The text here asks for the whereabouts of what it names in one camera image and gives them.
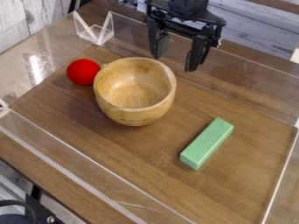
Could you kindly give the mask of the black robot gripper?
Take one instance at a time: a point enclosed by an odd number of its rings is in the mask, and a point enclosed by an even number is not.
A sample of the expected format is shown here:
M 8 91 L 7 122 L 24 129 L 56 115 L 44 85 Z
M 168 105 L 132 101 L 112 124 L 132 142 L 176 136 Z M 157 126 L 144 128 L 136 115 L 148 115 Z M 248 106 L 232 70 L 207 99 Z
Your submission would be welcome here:
M 223 18 L 208 11 L 210 0 L 144 0 L 149 50 L 159 59 L 164 56 L 168 31 L 192 38 L 187 53 L 185 72 L 192 72 L 204 62 L 211 46 L 220 45 L 222 29 L 227 25 Z

